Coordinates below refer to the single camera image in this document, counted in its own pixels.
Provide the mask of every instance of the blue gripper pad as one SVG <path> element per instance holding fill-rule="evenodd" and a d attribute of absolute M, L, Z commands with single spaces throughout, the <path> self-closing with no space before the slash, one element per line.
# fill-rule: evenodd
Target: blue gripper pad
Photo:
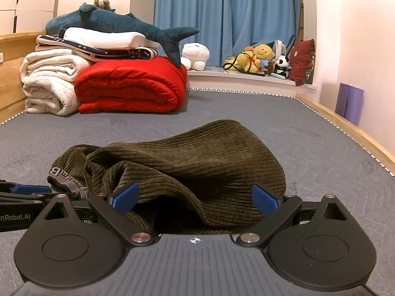
<path fill-rule="evenodd" d="M 273 211 L 280 207 L 280 202 L 258 185 L 253 185 L 251 190 L 251 198 L 255 207 L 262 213 L 264 217 L 269 216 Z"/>
<path fill-rule="evenodd" d="M 126 215 L 137 204 L 140 199 L 139 184 L 135 182 L 133 185 L 125 189 L 116 196 L 111 206 L 115 208 L 121 215 Z"/>
<path fill-rule="evenodd" d="M 49 186 L 42 185 L 16 185 L 12 190 L 13 194 L 31 195 L 32 193 L 52 193 Z"/>

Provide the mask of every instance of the mattress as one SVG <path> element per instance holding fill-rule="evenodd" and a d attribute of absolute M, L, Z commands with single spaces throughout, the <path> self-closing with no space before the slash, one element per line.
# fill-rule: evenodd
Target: mattress
<path fill-rule="evenodd" d="M 58 117 L 21 113 L 0 125 L 0 178 L 46 184 L 51 163 L 76 144 L 141 142 L 169 137 L 217 119 L 253 131 L 282 165 L 287 190 L 305 201 L 335 194 L 377 249 L 368 286 L 395 295 L 395 179 L 367 151 L 297 99 L 189 90 L 178 112 L 96 113 Z M 13 249 L 23 231 L 0 233 L 0 295 L 21 283 Z"/>

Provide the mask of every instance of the purple yoga mat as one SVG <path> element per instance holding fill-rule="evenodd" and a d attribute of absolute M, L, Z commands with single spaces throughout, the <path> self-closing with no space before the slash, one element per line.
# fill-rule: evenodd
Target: purple yoga mat
<path fill-rule="evenodd" d="M 364 90 L 360 88 L 341 83 L 335 112 L 358 126 L 362 111 L 363 93 Z"/>

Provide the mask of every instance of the blue shark plush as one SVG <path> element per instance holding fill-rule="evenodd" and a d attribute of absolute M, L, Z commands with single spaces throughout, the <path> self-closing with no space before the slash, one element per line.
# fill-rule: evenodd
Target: blue shark plush
<path fill-rule="evenodd" d="M 169 60 L 177 68 L 181 68 L 180 41 L 199 33 L 199 30 L 194 27 L 161 30 L 137 19 L 132 13 L 120 15 L 114 13 L 114 9 L 103 10 L 91 4 L 83 4 L 76 11 L 51 19 L 45 29 L 47 34 L 63 38 L 65 31 L 70 27 L 105 33 L 142 33 L 147 39 L 160 43 Z"/>

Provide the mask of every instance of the folded white towel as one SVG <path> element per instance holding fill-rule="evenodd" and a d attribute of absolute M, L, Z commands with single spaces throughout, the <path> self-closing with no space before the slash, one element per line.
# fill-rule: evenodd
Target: folded white towel
<path fill-rule="evenodd" d="M 20 67 L 20 78 L 55 76 L 74 82 L 78 74 L 92 65 L 71 49 L 56 49 L 29 53 Z"/>
<path fill-rule="evenodd" d="M 74 85 L 54 76 L 26 78 L 22 91 L 27 96 L 25 107 L 28 113 L 68 115 L 77 111 L 80 105 Z"/>
<path fill-rule="evenodd" d="M 138 32 L 103 33 L 88 29 L 71 27 L 64 33 L 63 39 L 81 43 L 96 49 L 127 50 L 139 46 L 158 48 L 159 43 L 150 41 Z"/>
<path fill-rule="evenodd" d="M 68 115 L 80 105 L 74 82 L 92 62 L 70 49 L 38 51 L 28 54 L 20 68 L 22 91 L 28 113 L 50 112 Z"/>

